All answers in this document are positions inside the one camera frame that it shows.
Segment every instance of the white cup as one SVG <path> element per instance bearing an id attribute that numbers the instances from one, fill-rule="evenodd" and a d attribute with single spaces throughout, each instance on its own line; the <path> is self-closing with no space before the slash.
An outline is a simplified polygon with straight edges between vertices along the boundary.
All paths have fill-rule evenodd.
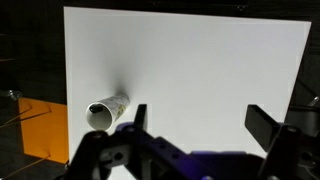
<path id="1" fill-rule="evenodd" d="M 112 96 L 91 103 L 86 110 L 87 121 L 95 130 L 108 130 L 129 105 L 125 95 Z"/>

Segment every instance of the orange acrylic sheet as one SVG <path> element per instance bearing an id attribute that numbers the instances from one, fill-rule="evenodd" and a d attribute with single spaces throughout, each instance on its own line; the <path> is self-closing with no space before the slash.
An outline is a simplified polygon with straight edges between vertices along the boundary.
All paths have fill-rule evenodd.
<path id="1" fill-rule="evenodd" d="M 69 158 L 67 106 L 20 98 L 19 111 L 26 110 L 20 119 L 32 118 L 21 122 L 24 153 L 40 158 L 49 155 L 49 160 L 66 163 Z"/>

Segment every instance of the white backdrop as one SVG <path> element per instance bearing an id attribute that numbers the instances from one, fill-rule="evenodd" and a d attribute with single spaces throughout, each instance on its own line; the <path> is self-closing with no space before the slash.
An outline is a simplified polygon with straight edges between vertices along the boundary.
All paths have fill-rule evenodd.
<path id="1" fill-rule="evenodd" d="M 246 107 L 258 104 L 284 120 L 311 25 L 70 7 L 64 13 L 70 158 L 93 130 L 86 107 L 119 91 L 131 104 L 117 124 L 132 121 L 146 103 L 148 132 L 187 153 L 264 156 L 244 127 Z M 123 171 L 112 177 L 124 179 Z"/>

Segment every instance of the dark background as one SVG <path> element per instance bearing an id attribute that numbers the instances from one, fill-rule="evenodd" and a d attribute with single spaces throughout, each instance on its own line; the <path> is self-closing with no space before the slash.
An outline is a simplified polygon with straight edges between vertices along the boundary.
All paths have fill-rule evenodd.
<path id="1" fill-rule="evenodd" d="M 312 21 L 298 78 L 320 94 L 318 0 L 0 0 L 0 90 L 20 90 L 27 98 L 67 104 L 63 5 Z M 14 60 L 1 61 L 7 58 Z M 290 105 L 307 105 L 312 99 L 296 83 Z M 16 102 L 0 97 L 0 123 L 17 113 Z M 0 129 L 0 177 L 38 160 L 24 155 L 22 148 L 19 124 Z M 63 168 L 44 161 L 10 179 L 53 179 Z"/>

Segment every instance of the robotic arm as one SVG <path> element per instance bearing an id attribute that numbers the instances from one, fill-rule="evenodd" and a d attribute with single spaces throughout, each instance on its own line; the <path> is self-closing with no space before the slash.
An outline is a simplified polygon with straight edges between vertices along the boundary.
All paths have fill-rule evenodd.
<path id="1" fill-rule="evenodd" d="M 63 177 L 105 180 L 124 165 L 141 180 L 291 180 L 320 179 L 320 137 L 278 124 L 256 105 L 247 109 L 246 128 L 264 148 L 266 159 L 244 152 L 186 154 L 164 138 L 146 132 L 147 105 L 139 105 L 133 123 L 123 123 L 109 136 L 86 134 Z"/>

